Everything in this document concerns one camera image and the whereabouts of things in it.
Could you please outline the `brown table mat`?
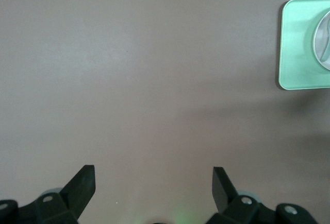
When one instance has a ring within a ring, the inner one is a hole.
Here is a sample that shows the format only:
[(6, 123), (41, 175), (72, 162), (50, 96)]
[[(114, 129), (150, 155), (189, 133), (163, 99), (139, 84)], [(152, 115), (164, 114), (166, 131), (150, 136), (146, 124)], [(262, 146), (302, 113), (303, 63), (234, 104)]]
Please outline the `brown table mat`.
[(277, 79), (289, 0), (0, 0), (0, 199), (86, 164), (81, 224), (204, 224), (212, 169), (330, 224), (330, 89)]

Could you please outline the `round beige plate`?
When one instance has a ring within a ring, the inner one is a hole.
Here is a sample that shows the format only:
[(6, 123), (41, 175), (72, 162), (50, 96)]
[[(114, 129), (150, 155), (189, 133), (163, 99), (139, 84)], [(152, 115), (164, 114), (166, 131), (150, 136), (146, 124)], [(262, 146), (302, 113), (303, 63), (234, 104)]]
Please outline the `round beige plate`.
[(330, 10), (319, 21), (315, 29), (312, 48), (318, 63), (330, 71)]

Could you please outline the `light green rectangular tray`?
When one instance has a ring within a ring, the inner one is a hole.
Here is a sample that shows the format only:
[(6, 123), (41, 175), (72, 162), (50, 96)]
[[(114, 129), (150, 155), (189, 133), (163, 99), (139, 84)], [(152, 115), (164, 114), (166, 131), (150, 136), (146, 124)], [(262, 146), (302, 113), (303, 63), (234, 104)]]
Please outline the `light green rectangular tray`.
[(330, 0), (290, 0), (282, 8), (278, 83), (283, 89), (330, 88), (330, 69), (318, 61), (313, 44), (327, 14)]

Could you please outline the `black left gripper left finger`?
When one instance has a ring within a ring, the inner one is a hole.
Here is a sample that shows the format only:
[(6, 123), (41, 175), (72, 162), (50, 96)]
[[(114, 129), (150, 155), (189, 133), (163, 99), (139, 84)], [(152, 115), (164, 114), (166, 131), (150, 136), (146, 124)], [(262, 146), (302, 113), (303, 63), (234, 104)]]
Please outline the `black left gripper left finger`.
[(21, 207), (13, 199), (0, 200), (0, 224), (79, 224), (94, 193), (95, 167), (85, 165), (59, 192)]

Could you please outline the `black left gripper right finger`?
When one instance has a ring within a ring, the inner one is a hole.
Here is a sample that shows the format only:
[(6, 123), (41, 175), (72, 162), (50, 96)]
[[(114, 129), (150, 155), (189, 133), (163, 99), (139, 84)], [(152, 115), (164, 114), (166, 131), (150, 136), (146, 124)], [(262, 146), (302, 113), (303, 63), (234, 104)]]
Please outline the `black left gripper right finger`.
[(212, 196), (218, 212), (207, 224), (316, 224), (303, 207), (281, 203), (275, 210), (249, 195), (240, 195), (223, 167), (212, 172)]

